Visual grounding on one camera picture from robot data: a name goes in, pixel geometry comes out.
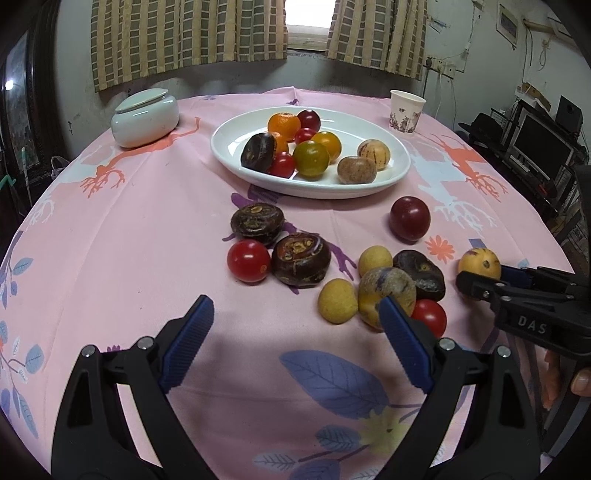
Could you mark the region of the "person's right hand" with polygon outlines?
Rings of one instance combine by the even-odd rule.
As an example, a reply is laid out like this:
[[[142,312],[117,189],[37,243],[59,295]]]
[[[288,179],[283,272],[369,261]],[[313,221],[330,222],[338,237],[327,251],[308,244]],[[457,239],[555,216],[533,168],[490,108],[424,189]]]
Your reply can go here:
[[[549,410],[558,399],[562,390],[562,376],[560,371],[560,357],[558,354],[547,350],[544,361],[547,364],[547,370],[543,375],[543,407]],[[571,392],[581,397],[591,396],[591,370],[585,368],[580,370],[571,382]]]

